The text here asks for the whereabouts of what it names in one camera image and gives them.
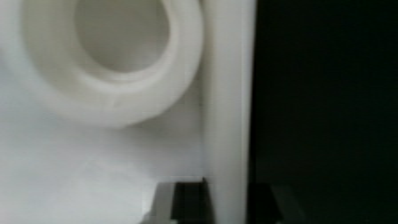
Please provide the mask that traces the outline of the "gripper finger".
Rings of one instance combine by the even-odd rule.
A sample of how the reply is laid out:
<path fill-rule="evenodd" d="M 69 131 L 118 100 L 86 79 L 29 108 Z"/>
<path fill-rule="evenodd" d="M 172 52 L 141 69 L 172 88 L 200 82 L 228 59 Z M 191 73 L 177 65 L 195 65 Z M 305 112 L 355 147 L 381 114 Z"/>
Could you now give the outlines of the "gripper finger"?
<path fill-rule="evenodd" d="M 305 213 L 287 185 L 248 185 L 246 224 L 307 224 Z"/>

